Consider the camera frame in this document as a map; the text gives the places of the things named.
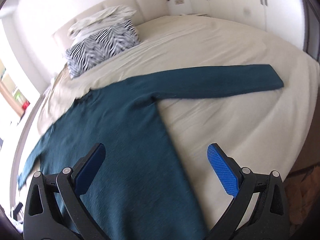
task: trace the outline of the white wardrobe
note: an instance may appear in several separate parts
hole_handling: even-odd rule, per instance
[[[302,0],[191,0],[191,4],[194,13],[250,25],[303,49]]]

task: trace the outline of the textured blue pad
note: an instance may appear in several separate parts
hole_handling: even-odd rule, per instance
[[[85,165],[79,171],[74,179],[74,192],[77,196],[87,193],[94,177],[96,176],[100,166],[106,158],[106,148],[100,144],[98,148],[91,154]]]
[[[238,178],[213,145],[209,145],[207,155],[225,191],[235,198],[239,192]]]

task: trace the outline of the wall socket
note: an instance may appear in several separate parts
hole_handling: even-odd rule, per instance
[[[182,3],[184,3],[184,0],[174,0],[174,2],[175,2],[176,4],[182,4]]]

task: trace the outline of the bed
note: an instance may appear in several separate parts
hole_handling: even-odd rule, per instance
[[[159,112],[196,193],[208,228],[229,205],[207,161],[206,149],[218,143],[228,156],[255,173],[277,170],[284,179],[293,166],[311,124],[319,83],[319,64],[270,33],[210,17],[170,16],[167,0],[106,0],[74,17],[53,34],[61,50],[71,46],[67,30],[77,20],[108,6],[137,10],[133,23],[141,44],[100,63],[71,80],[66,67],[57,76],[37,113],[22,152],[26,158],[46,130],[76,98],[128,77],[195,66],[270,64],[284,82],[281,90],[229,98],[163,100]],[[25,203],[34,166],[16,194]],[[250,217],[249,206],[242,224]]]

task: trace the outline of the bed headboard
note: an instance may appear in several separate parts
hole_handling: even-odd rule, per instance
[[[58,29],[52,35],[52,37],[55,40],[57,46],[62,51],[65,51],[66,49],[70,48],[71,44],[73,43],[73,40],[69,39],[67,36],[68,29],[73,24],[107,7],[122,4],[128,5],[131,8],[137,10],[137,12],[132,18],[132,22],[134,25],[139,25],[144,22],[148,22],[153,19],[159,18],[161,16],[169,15],[167,0],[105,0],[72,18],[60,29]]]

